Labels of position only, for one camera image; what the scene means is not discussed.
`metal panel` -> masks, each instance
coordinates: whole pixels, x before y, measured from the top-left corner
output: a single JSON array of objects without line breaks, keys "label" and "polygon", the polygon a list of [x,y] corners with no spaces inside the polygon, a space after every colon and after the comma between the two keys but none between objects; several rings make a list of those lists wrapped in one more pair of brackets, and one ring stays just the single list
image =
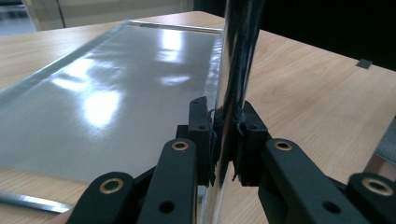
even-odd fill
[{"label": "metal panel", "polygon": [[1,165],[81,181],[138,176],[188,123],[191,100],[215,107],[220,31],[133,24],[0,92]]}]

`metal tray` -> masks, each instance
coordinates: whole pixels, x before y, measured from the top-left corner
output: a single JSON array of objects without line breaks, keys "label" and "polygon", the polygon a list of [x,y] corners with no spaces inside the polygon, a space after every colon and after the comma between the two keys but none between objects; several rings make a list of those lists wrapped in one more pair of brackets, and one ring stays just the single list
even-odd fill
[{"label": "metal tray", "polygon": [[189,101],[215,107],[221,50],[221,30],[121,23],[0,92],[0,165],[142,174],[188,123]]}]

